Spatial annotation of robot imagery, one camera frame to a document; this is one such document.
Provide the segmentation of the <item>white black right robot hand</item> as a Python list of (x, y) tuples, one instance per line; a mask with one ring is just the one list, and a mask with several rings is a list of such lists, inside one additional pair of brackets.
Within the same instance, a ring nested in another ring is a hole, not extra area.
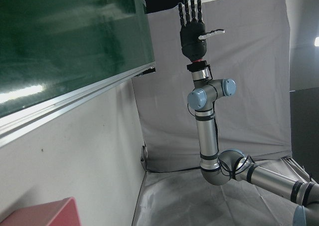
[(201, 60), (207, 52), (206, 40), (225, 33), (224, 29), (207, 32), (202, 19), (201, 0), (184, 0), (178, 4), (181, 51), (191, 62)]

